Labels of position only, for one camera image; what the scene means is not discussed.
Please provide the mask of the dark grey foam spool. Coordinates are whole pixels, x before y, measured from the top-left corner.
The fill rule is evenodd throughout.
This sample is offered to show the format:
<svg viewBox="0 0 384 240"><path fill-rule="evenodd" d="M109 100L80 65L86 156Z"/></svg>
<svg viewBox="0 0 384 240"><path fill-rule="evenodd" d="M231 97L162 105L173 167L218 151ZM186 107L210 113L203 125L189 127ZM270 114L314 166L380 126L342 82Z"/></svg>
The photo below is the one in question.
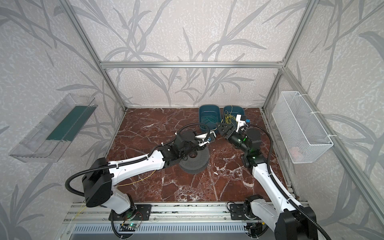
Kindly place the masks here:
<svg viewBox="0 0 384 240"><path fill-rule="evenodd" d="M204 171L210 162L210 151L208 148L197 151L195 158L188 157L187 160L179 162L180 168L188 174L198 174Z"/></svg>

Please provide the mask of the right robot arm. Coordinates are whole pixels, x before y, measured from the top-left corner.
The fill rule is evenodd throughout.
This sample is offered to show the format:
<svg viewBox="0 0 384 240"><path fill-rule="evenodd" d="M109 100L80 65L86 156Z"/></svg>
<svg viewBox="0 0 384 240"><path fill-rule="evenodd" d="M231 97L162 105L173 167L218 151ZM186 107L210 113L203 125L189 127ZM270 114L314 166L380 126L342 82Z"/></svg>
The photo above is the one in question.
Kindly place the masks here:
<svg viewBox="0 0 384 240"><path fill-rule="evenodd" d="M303 207L284 187L271 168L273 141L270 141L268 156L260 153L261 134L267 133L257 125L235 127L218 123L219 134L235 148L243 151L244 166L252 173L267 193L272 205L261 197L245 201L249 218L261 219L277 240L329 240L329 234L317 223L311 207Z"/></svg>

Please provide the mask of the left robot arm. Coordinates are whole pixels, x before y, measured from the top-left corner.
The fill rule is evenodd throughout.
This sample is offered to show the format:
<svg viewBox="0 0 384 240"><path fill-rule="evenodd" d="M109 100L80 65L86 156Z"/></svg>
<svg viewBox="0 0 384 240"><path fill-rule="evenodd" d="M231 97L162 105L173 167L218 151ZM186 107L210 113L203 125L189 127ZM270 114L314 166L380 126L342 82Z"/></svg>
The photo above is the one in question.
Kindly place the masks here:
<svg viewBox="0 0 384 240"><path fill-rule="evenodd" d="M217 136L208 125L199 125L203 134L190 130L194 124L188 124L176 132L174 139L154 147L148 154L110 162L106 158L97 159L89 169L70 176L65 188L84 197L88 208L103 206L118 215L133 214L137 208L132 198L118 189L120 182L175 165L180 165L189 174L202 172L206 168L210 158L207 145Z"/></svg>

